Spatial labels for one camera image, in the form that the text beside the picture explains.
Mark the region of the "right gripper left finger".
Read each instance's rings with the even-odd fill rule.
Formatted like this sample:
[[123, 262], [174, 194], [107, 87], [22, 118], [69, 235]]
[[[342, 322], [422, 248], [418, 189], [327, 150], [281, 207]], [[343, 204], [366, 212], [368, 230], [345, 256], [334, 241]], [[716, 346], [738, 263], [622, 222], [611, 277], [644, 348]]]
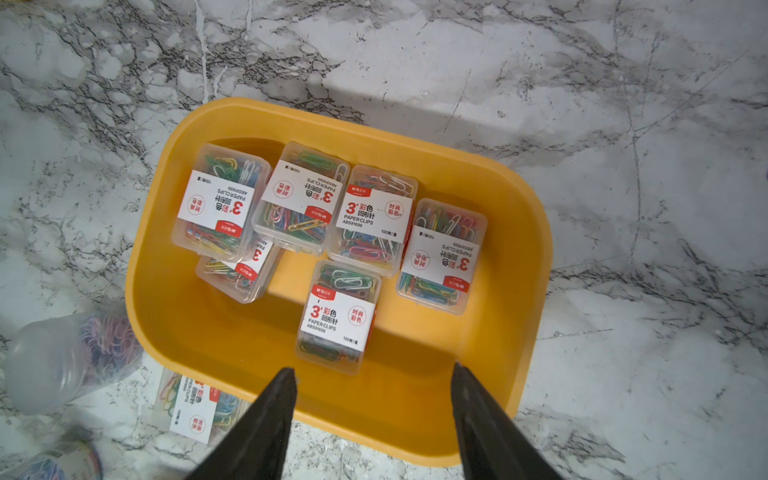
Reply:
[[295, 370], [283, 368], [225, 438], [186, 478], [280, 479], [296, 401]]

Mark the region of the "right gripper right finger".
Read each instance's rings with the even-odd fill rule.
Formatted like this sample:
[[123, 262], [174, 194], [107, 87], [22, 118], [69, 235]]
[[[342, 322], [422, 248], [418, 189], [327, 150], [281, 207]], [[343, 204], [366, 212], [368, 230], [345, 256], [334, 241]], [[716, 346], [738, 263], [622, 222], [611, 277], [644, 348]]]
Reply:
[[459, 363], [452, 373], [451, 401], [465, 478], [532, 480], [561, 477], [471, 370]]

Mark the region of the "clear paper clip box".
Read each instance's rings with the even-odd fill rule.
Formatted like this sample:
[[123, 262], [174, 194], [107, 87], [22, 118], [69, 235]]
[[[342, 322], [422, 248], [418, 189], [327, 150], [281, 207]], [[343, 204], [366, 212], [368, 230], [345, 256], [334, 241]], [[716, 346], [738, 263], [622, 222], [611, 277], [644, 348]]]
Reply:
[[214, 445], [249, 407], [245, 400], [164, 368], [149, 422], [160, 430]]

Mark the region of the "yellow plastic storage box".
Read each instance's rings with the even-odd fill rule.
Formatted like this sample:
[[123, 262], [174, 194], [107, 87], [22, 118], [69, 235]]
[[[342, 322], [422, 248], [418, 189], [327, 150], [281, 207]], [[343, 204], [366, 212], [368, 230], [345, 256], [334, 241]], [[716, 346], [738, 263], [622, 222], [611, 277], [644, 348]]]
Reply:
[[[207, 144], [276, 163], [298, 143], [355, 165], [414, 178], [436, 200], [433, 222], [459, 247], [439, 289], [454, 312], [400, 295], [394, 278], [307, 253], [279, 261], [266, 294], [240, 304], [196, 275], [196, 253], [175, 244], [191, 173]], [[126, 280], [133, 330], [157, 361], [250, 400], [282, 368], [298, 379], [297, 417], [426, 466], [453, 466], [450, 399], [468, 367], [509, 416], [521, 403], [544, 306], [553, 241], [534, 190], [500, 163], [381, 130], [241, 98], [188, 114], [159, 158]]]

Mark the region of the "round clear clip jar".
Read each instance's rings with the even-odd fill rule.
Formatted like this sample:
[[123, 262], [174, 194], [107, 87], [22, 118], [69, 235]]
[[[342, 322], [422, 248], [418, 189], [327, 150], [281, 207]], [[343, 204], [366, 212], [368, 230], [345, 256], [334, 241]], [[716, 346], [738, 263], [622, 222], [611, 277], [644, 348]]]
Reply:
[[46, 414], [130, 376], [143, 353], [124, 307], [33, 322], [11, 341], [6, 390], [21, 413]]

